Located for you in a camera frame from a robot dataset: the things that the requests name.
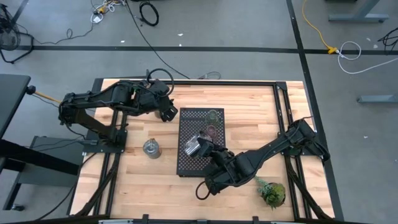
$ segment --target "butcher block tabletop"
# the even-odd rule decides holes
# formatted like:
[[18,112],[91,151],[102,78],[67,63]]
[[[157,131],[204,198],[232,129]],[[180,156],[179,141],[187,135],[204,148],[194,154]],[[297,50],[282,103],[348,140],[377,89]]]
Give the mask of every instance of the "butcher block tabletop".
[[[104,79],[102,89],[117,81]],[[294,120],[311,116],[303,83],[286,84]],[[284,99],[282,94],[279,95],[286,125]],[[226,147],[235,154],[260,148],[274,140],[279,132],[271,86],[176,85],[170,99],[174,99],[177,109],[224,108]],[[98,108],[95,118],[109,125],[112,114],[109,108]],[[253,216],[262,221],[294,220],[282,155],[267,160],[257,172],[257,176],[265,181],[285,186],[286,200],[281,207],[272,210],[263,201],[254,179],[241,187],[228,187],[218,195],[198,200],[195,189],[203,178],[179,177],[176,174],[179,114],[166,123],[156,118],[154,113],[128,116],[127,122],[127,143],[120,158],[111,218],[141,218],[143,214],[149,214],[150,219],[173,220],[252,220]],[[158,159],[150,159],[142,150],[150,138],[154,138],[162,148]],[[98,153],[82,167],[70,214],[82,209],[96,190],[103,158],[104,154]],[[308,191],[323,211],[334,217],[321,159],[302,156],[301,160]],[[105,211],[108,188],[103,193],[100,213]],[[304,217],[302,197],[295,189],[300,216]],[[202,186],[199,195],[206,193],[206,187]]]

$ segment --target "perforated metal board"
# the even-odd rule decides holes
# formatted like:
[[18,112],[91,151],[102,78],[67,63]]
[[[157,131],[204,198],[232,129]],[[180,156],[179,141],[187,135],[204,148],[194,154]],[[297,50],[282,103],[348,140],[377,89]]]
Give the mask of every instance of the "perforated metal board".
[[184,152],[185,143],[194,134],[206,129],[205,118],[210,110],[217,111],[218,125],[215,126],[217,138],[215,143],[225,146],[225,122],[223,108],[181,108],[178,132],[177,175],[181,177],[204,177],[203,168],[210,159],[191,158]]

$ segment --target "succulent plant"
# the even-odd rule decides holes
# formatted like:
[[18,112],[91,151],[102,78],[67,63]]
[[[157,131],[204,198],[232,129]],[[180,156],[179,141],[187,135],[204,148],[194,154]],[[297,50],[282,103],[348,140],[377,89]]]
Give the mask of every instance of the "succulent plant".
[[264,201],[271,206],[271,209],[277,208],[284,203],[286,194],[285,187],[282,184],[268,183],[257,176],[255,180],[260,185],[258,192]]

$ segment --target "gray floor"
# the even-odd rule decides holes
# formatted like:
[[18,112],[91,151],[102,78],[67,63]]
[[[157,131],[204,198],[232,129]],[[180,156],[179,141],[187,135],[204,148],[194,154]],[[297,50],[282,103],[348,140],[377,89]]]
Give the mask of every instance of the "gray floor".
[[[2,0],[14,14],[21,1]],[[395,29],[398,22],[396,1],[381,1],[374,13],[389,13],[383,24],[347,24],[328,22],[332,12],[350,12],[356,4],[308,0],[306,15],[322,30],[328,44],[340,45],[352,40],[363,49],[382,49],[377,39]],[[285,1],[278,0],[168,0],[154,1],[160,23],[142,31],[154,46],[210,47],[280,47],[296,48]],[[298,26],[306,49],[323,49],[318,34],[301,16],[302,0],[293,0]],[[138,4],[132,3],[134,12]],[[30,0],[18,23],[40,41],[65,37],[72,28],[75,35],[90,28],[90,1]],[[127,11],[117,7],[106,15],[86,37],[62,42],[60,45],[146,46]],[[8,57],[20,51],[7,52]],[[159,52],[169,64],[189,75],[199,77],[219,71],[224,79],[304,80],[298,54],[239,52]],[[363,56],[355,62],[343,62],[350,71],[364,69],[394,57]],[[359,105],[356,97],[366,94],[397,93],[398,63],[359,75],[340,70],[336,55],[307,55],[308,66],[317,96],[323,125],[335,170],[345,219],[366,223],[395,223],[398,202],[398,150],[396,147],[397,105]],[[93,79],[143,75],[145,69],[167,68],[152,52],[89,52],[37,50],[15,65],[0,62],[0,73],[24,74],[31,84],[55,98],[65,93],[89,90]],[[74,138],[58,125],[57,110],[36,98],[26,96],[18,109],[5,138],[29,144],[35,135]],[[73,127],[84,132],[83,128]],[[3,172],[0,177],[0,203],[15,174]],[[27,206],[24,216],[19,212],[0,211],[0,222],[32,220],[57,204],[67,188],[26,185],[17,203]],[[52,217],[65,216],[67,205]]]

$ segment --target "yellow cable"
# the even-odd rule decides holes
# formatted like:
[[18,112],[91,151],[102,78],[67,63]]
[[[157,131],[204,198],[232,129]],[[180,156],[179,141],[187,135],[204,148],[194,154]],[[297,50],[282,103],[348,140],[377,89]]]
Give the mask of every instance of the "yellow cable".
[[61,101],[56,100],[56,99],[54,99],[54,98],[52,98],[52,97],[50,97],[50,96],[47,96],[47,95],[45,95],[45,94],[43,94],[43,93],[38,92],[38,91],[35,91],[34,94],[36,94],[36,95],[38,95],[38,96],[41,96],[41,97],[43,97],[43,98],[46,98],[46,99],[48,99],[48,100],[51,100],[51,101],[54,101],[54,102],[57,102],[57,103],[61,103]]
[[330,46],[325,42],[325,40],[323,40],[322,33],[321,33],[314,25],[312,25],[311,22],[308,21],[308,19],[305,17],[305,13],[304,13],[305,3],[307,3],[307,0],[304,0],[304,2],[303,2],[303,8],[302,8],[302,14],[303,14],[304,20],[305,20],[305,21],[307,22],[307,24],[309,24],[312,28],[314,28],[316,31],[318,31],[319,37],[321,38],[323,44],[325,44],[325,46],[329,49],[328,53],[329,53],[329,54],[335,53],[336,50],[337,50],[337,48],[336,48],[336,47],[330,47]]

